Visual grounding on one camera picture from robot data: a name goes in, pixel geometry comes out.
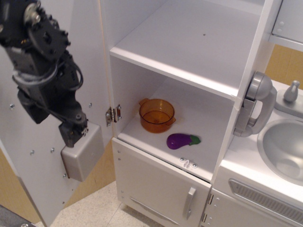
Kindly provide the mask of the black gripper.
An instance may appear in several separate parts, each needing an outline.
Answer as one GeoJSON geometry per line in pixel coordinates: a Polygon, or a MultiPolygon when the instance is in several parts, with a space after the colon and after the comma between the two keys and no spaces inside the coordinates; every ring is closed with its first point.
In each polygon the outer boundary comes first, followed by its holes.
{"type": "Polygon", "coordinates": [[[18,99],[36,123],[50,114],[60,120],[59,131],[65,145],[73,148],[87,132],[87,119],[75,92],[83,84],[83,74],[72,59],[60,59],[43,78],[16,74],[18,99]]]}

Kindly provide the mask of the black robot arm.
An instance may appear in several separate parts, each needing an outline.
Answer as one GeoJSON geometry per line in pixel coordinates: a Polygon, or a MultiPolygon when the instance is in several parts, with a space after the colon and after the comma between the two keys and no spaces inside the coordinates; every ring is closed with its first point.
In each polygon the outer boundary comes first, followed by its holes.
{"type": "Polygon", "coordinates": [[[35,123],[52,115],[72,148],[87,131],[88,121],[75,98],[83,74],[67,50],[68,33],[38,0],[0,3],[0,44],[10,58],[18,98],[35,123]]]}

